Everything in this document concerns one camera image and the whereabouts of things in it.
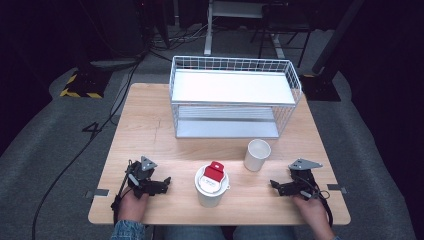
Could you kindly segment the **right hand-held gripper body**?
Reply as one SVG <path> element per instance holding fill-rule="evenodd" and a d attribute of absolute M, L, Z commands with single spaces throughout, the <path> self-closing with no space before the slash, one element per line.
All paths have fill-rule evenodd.
<path fill-rule="evenodd" d="M 289 165 L 290 176 L 294 184 L 295 195 L 300 194 L 306 200 L 317 198 L 320 194 L 312 170 L 321 168 L 322 164 L 298 158 Z"/>

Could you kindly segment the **black stand with base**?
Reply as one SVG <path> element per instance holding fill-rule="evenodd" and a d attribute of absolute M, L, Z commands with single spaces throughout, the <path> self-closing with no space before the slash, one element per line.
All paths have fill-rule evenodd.
<path fill-rule="evenodd" d="M 353 0 L 333 36 L 312 67 L 313 75 L 300 76 L 302 90 L 309 101 L 340 101 L 333 78 L 342 64 L 342 42 L 365 0 Z"/>

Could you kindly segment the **white paper cup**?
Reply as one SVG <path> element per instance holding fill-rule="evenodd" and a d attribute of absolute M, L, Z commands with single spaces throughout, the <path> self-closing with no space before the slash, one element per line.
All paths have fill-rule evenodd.
<path fill-rule="evenodd" d="M 244 166 L 253 172 L 259 171 L 265 160 L 271 155 L 270 145 L 262 139 L 253 139 L 247 146 Z"/>

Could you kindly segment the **person's left hand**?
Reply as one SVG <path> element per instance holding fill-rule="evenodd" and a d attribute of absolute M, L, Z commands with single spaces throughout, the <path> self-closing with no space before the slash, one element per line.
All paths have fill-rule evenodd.
<path fill-rule="evenodd" d="M 128 220 L 141 223 L 146 212 L 149 195 L 144 193 L 140 198 L 134 195 L 130 187 L 126 187 L 121 194 L 118 220 Z"/>

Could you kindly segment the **white cup with red-tab lid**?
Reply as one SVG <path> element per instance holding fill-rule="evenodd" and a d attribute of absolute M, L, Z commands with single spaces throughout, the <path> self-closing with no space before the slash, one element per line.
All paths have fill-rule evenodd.
<path fill-rule="evenodd" d="M 230 189 L 229 176 L 224 165 L 217 161 L 199 168 L 194 177 L 194 184 L 198 201 L 206 208 L 218 206 L 226 191 Z"/>

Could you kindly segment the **black chair frame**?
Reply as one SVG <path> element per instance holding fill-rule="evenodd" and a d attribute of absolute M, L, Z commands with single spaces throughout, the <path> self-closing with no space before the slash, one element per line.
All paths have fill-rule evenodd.
<path fill-rule="evenodd" d="M 265 48 L 264 42 L 267 37 L 277 40 L 280 34 L 288 34 L 290 38 L 286 42 L 286 46 L 289 49 L 300 50 L 297 66 L 301 66 L 312 33 L 310 20 L 303 7 L 304 3 L 293 2 L 292 0 L 270 0 L 269 3 L 261 7 L 261 19 L 255 27 L 255 32 L 250 40 L 250 42 L 253 42 L 257 34 L 260 34 L 258 57 L 262 56 Z M 305 35 L 303 44 L 301 46 L 291 46 L 291 42 L 299 33 Z"/>

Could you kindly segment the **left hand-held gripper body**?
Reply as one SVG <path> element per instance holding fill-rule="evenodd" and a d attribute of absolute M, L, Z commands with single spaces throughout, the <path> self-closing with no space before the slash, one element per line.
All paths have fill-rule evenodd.
<path fill-rule="evenodd" d="M 154 183 L 151 180 L 156 167 L 157 164 L 145 156 L 142 156 L 139 161 L 129 161 L 126 176 L 128 186 L 133 190 L 136 198 L 140 199 L 145 193 L 149 196 L 156 194 Z"/>

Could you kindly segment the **yellow-black striped stand base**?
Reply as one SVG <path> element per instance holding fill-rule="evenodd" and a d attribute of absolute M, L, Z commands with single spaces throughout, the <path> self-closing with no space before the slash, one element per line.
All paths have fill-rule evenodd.
<path fill-rule="evenodd" d="M 112 73 L 107 71 L 83 72 L 76 70 L 67 81 L 60 96 L 101 99 L 104 97 L 111 76 Z"/>

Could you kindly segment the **person's right hand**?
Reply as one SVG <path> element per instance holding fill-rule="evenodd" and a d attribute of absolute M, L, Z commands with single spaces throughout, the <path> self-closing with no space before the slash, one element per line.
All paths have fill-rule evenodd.
<path fill-rule="evenodd" d="M 321 201 L 316 198 L 304 200 L 302 197 L 292 197 L 293 203 L 298 207 L 303 220 L 311 227 L 315 237 L 322 239 L 331 233 L 327 214 Z"/>

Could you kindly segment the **white desk frame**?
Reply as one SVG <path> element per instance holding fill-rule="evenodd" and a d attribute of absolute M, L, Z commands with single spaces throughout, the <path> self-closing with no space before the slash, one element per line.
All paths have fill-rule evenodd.
<path fill-rule="evenodd" d="M 208 0 L 207 32 L 204 45 L 204 55 L 210 56 L 212 53 L 212 24 L 214 17 L 260 19 L 262 17 L 261 8 L 262 3 L 256 2 Z"/>

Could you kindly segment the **white wire storage rack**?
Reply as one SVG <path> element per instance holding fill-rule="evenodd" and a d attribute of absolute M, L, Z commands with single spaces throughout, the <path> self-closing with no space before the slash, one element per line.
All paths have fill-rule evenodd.
<path fill-rule="evenodd" d="M 278 138 L 302 86 L 289 60 L 175 56 L 169 95 L 177 138 Z"/>

